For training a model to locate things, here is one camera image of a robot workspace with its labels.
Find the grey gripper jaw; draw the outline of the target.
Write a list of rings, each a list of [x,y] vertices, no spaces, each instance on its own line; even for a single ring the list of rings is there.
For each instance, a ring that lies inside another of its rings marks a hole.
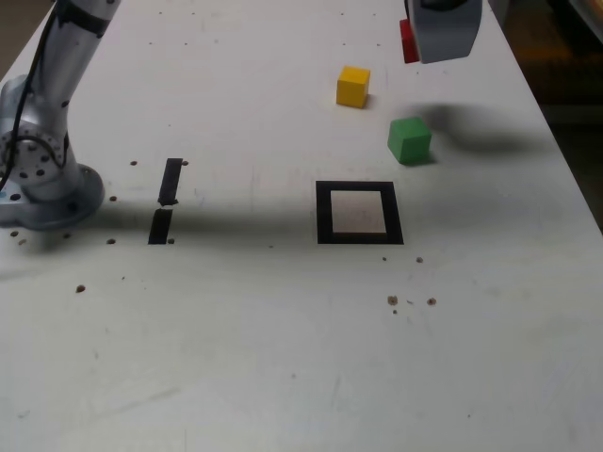
[[[408,18],[424,64],[468,57],[481,24],[480,0],[411,0]]]

